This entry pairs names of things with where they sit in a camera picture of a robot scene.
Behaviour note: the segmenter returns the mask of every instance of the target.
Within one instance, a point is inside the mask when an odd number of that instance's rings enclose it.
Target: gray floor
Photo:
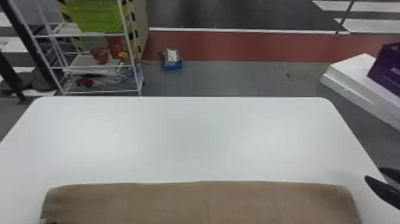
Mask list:
[[[323,97],[329,99],[377,166],[400,169],[400,132],[320,84],[327,63],[185,62],[182,70],[145,66],[145,96]],[[27,108],[0,98],[0,139]]]

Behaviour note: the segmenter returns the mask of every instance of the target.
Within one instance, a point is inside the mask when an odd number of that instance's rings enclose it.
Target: blue container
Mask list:
[[[183,61],[182,60],[179,61],[176,64],[164,64],[163,62],[161,62],[162,69],[167,70],[167,71],[181,69],[182,66],[183,66]]]

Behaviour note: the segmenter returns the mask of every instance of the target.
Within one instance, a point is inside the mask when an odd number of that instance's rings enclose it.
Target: black and white striped pole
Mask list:
[[[22,76],[23,78],[18,76],[1,51],[0,64],[0,75],[3,77],[0,82],[0,89],[8,93],[15,93],[20,102],[26,102],[27,98],[22,90],[32,83],[32,76]]]
[[[29,54],[31,55],[33,61],[36,64],[36,69],[40,71],[40,74],[37,74],[33,84],[33,87],[40,86],[37,89],[38,91],[51,91],[56,89],[54,80],[45,64],[43,59],[38,54],[38,51],[41,49],[36,49],[33,40],[31,39],[28,30],[26,27],[21,23],[18,16],[15,14],[13,7],[11,6],[9,1],[13,0],[0,0],[0,6],[3,9],[4,14],[7,16],[8,20],[12,24],[13,28],[21,38],[22,43],[24,43],[26,49],[28,50]]]

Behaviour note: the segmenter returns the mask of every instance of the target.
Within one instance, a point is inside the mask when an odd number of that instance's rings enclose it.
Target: green bin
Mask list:
[[[122,1],[123,14],[127,15],[126,0],[75,0],[66,8],[82,32],[117,33],[122,28],[118,1]]]

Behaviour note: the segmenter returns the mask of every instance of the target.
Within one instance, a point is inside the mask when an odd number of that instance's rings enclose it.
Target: black pole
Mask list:
[[[15,73],[13,67],[9,64],[3,53],[0,51],[0,75],[4,81],[10,86],[12,91],[17,95],[21,102],[27,101],[27,98],[22,93],[22,80]]]
[[[343,26],[343,24],[345,24],[345,21],[346,21],[347,17],[349,16],[351,9],[353,8],[354,2],[355,2],[355,0],[352,0],[349,4],[349,7],[347,7],[347,10],[343,14],[342,21],[340,21],[340,26]],[[339,29],[337,29],[335,36],[339,36]]]
[[[10,23],[14,27],[15,31],[21,38],[26,49],[29,51],[29,54],[32,56],[33,61],[35,61],[37,69],[39,69],[39,71],[42,73],[43,78],[48,84],[54,84],[54,80],[52,79],[52,76],[47,69],[46,64],[37,52],[38,50],[41,51],[41,49],[36,49],[35,45],[33,44],[33,40],[29,36],[29,33],[26,30],[25,26],[18,19],[12,6],[9,3],[9,0],[0,0],[0,6],[3,9],[3,12],[7,16],[7,18],[9,19]]]

